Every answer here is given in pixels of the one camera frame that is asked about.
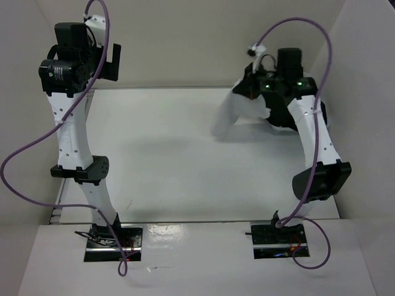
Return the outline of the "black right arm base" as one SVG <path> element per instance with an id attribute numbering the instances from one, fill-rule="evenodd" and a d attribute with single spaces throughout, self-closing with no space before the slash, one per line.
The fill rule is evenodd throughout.
<path id="1" fill-rule="evenodd" d="M 295 257 L 310 256 L 302 224 L 281 229 L 271 224 L 251 224 L 251 229 L 244 234 L 252 240 L 256 260 L 291 258 L 294 251 Z"/>

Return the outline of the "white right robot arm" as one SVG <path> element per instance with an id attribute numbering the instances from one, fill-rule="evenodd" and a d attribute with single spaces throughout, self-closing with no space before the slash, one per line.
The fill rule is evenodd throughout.
<path id="1" fill-rule="evenodd" d="M 281 48 L 267 70 L 262 60 L 268 55 L 258 47 L 248 51 L 254 61 L 232 89 L 237 101 L 252 104 L 256 117 L 263 118 L 276 129 L 298 133 L 304 158 L 304 171 L 292 179 L 297 202 L 286 213 L 276 211 L 270 235 L 284 242 L 292 229 L 304 220 L 315 202 L 326 201 L 337 194 L 351 174 L 349 162 L 342 161 L 333 146 L 327 128 L 326 107 L 320 89 L 311 76 L 304 74 L 302 51 Z"/>

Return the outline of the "white skirt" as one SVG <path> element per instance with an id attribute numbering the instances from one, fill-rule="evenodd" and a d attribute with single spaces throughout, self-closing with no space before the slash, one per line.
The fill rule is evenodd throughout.
<path id="1" fill-rule="evenodd" d="M 213 137 L 224 138 L 239 118 L 268 119 L 270 117 L 271 108 L 267 107 L 265 98 L 260 91 L 255 96 L 250 87 L 250 83 L 239 79 L 228 91 L 212 120 L 210 134 Z"/>

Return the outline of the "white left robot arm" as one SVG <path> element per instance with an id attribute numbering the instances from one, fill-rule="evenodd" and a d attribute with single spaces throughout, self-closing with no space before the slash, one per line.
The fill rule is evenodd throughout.
<path id="1" fill-rule="evenodd" d="M 51 168 L 55 178 L 73 179 L 92 205 L 92 227 L 83 236 L 108 246 L 121 243 L 119 216 L 113 208 L 106 185 L 109 159 L 93 155 L 86 132 L 88 84 L 99 79 L 117 81 L 121 46 L 113 46 L 107 62 L 106 19 L 99 15 L 83 22 L 61 22 L 54 26 L 57 44 L 41 62 L 38 74 L 51 105 L 57 130 L 59 157 Z"/>

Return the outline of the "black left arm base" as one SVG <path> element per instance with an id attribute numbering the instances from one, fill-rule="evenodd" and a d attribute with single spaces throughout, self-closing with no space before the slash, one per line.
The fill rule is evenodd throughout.
<path id="1" fill-rule="evenodd" d="M 86 231 L 75 231 L 75 234 L 86 239 L 84 262 L 122 261 L 120 249 L 111 234 L 96 234 L 91 228 Z M 125 224 L 118 236 L 127 261 L 141 261 L 143 244 L 143 227 Z"/>

